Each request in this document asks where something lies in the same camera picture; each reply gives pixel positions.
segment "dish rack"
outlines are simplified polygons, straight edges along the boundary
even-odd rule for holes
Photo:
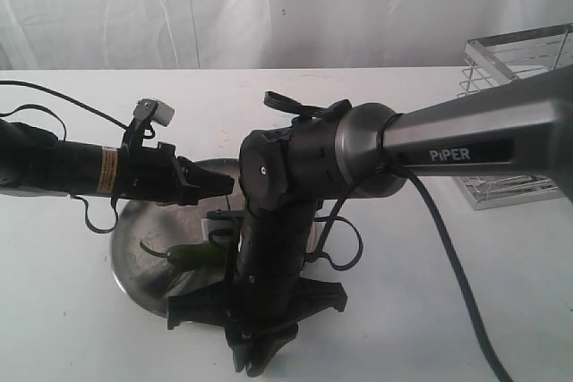
[[[573,64],[573,23],[467,41],[458,97]],[[460,176],[459,188],[474,209],[562,197],[540,175]]]

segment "white table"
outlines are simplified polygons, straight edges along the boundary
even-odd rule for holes
[[[455,97],[459,68],[291,71],[2,72],[1,79],[58,89],[129,122],[139,98],[160,98],[175,118],[158,138],[193,160],[236,157],[253,128],[288,124],[262,104],[274,89],[324,106],[340,98],[411,111]],[[0,88],[2,111],[43,102],[70,140],[117,146],[121,131],[30,89]],[[25,121],[59,132],[42,114]],[[492,342],[516,381],[573,379],[573,206],[565,199],[474,212],[450,178],[425,181],[462,259]],[[94,222],[111,222],[92,199]],[[66,198],[0,198],[0,380],[237,380],[223,331],[197,324],[167,331],[117,287],[108,237],[88,231]],[[361,229],[361,263],[308,276],[342,281],[344,313],[303,321],[299,336],[260,380],[493,381],[432,220],[414,188],[389,199],[350,201]],[[345,227],[329,248],[355,250]]]

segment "white curtain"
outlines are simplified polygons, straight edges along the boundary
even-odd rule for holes
[[[460,64],[573,0],[0,0],[0,69]]]

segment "yellow label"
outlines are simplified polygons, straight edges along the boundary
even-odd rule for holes
[[[99,173],[98,192],[111,194],[117,176],[117,149],[101,147],[101,171]]]

